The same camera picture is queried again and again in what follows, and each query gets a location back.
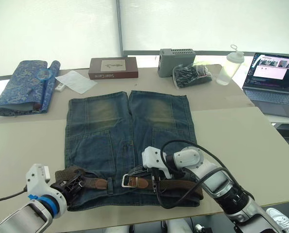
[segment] shoe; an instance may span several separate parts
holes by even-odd
[[[289,233],[289,218],[274,208],[268,208],[266,213],[287,233]]]

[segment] jeans pocket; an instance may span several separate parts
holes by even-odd
[[[100,178],[115,177],[116,167],[109,130],[69,139],[69,165],[77,165]]]
[[[161,147],[170,140],[189,140],[187,135],[188,132],[185,130],[153,128],[152,146],[161,149]],[[167,154],[175,153],[180,151],[184,146],[186,146],[184,143],[173,142],[165,147],[164,152]]]

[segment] white curtain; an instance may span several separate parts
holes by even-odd
[[[120,0],[124,50],[289,53],[289,0]]]
[[[0,75],[20,61],[89,67],[120,56],[115,0],[0,0]]]

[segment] jeans belt loop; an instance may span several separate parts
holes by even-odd
[[[107,194],[108,195],[113,195],[114,190],[113,190],[113,179],[112,178],[107,178]]]

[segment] gray box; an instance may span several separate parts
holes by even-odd
[[[192,49],[161,49],[157,73],[161,78],[170,77],[175,66],[192,64],[195,56],[196,53]]]

